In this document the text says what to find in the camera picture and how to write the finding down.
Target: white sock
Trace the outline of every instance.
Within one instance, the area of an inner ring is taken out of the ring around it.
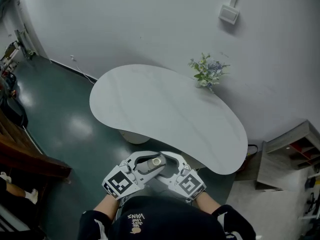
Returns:
[[[34,205],[38,202],[38,191],[36,189],[33,189],[31,193],[25,192],[25,198],[29,199]]]

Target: curved tabletop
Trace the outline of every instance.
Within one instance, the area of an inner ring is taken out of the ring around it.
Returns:
[[[248,140],[231,109],[194,80],[169,69],[125,65],[105,73],[90,94],[93,115],[106,126],[144,135],[197,159],[217,174],[234,173]]]

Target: foot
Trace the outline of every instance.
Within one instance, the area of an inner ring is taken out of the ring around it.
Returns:
[[[4,179],[6,182],[11,183],[11,177],[7,176],[7,174],[4,171],[1,172],[0,178]]]
[[[28,198],[34,205],[38,202],[38,190],[35,188],[31,192],[30,198]]]

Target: baseboard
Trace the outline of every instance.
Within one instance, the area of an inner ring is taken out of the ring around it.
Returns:
[[[97,82],[98,81],[98,79],[96,79],[96,78],[94,78],[94,77],[92,77],[92,76],[90,76],[90,75],[87,75],[87,74],[85,74],[85,76],[84,76],[84,74],[82,73],[82,72],[80,72],[80,71],[78,71],[78,70],[76,70],[76,69],[74,69],[74,68],[72,68],[72,67],[69,67],[69,66],[66,66],[66,65],[64,65],[64,64],[61,64],[61,63],[59,63],[59,62],[57,62],[57,61],[55,61],[55,60],[53,60],[53,59],[50,59],[50,61],[53,63],[53,64],[56,64],[56,65],[58,65],[58,66],[60,66],[60,67],[62,67],[62,68],[64,68],[64,69],[66,69],[66,70],[69,70],[69,71],[71,71],[71,72],[73,72],[73,73],[75,73],[75,74],[77,74],[77,75],[79,75],[79,76],[81,76],[81,77],[83,77],[83,78],[85,78],[85,76],[86,77],[88,77],[92,82]]]

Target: floor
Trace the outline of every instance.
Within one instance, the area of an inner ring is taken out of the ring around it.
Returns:
[[[300,191],[260,192],[251,180],[233,183],[227,204],[244,216],[262,240],[298,240],[309,227],[308,222],[299,220],[303,216],[311,189],[305,191],[310,168],[300,170]]]
[[[130,154],[141,150],[180,152],[152,139],[142,145],[126,142],[116,129],[92,115],[89,96],[93,85],[47,59],[24,61],[14,73],[18,100],[29,119],[27,130],[47,156],[73,168],[70,182],[54,186],[44,210],[41,227],[50,240],[77,238],[81,214],[94,208],[106,194],[103,179]],[[206,168],[199,175],[207,192],[224,204],[235,176],[218,175]]]

